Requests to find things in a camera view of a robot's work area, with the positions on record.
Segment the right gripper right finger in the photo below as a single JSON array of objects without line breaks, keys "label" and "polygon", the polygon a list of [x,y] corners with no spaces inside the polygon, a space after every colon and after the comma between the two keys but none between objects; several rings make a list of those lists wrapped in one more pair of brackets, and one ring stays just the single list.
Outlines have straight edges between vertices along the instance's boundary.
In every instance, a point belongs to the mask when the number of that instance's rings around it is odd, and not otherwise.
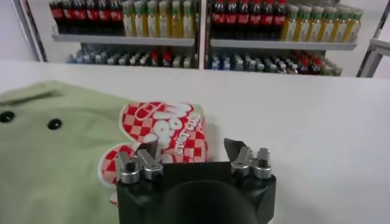
[{"label": "right gripper right finger", "polygon": [[231,173],[236,179],[244,179],[251,173],[258,179],[269,179],[272,176],[270,153],[267,148],[260,148],[254,157],[252,149],[242,141],[224,139]]}]

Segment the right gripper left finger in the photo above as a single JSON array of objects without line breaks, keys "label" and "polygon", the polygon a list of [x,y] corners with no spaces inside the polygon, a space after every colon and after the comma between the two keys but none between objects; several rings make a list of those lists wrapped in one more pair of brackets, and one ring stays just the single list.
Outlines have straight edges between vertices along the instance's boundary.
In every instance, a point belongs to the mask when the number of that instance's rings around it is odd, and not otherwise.
[{"label": "right gripper left finger", "polygon": [[155,159],[157,141],[142,143],[132,158],[119,152],[115,158],[117,182],[137,184],[141,179],[157,181],[163,176],[163,166]]}]

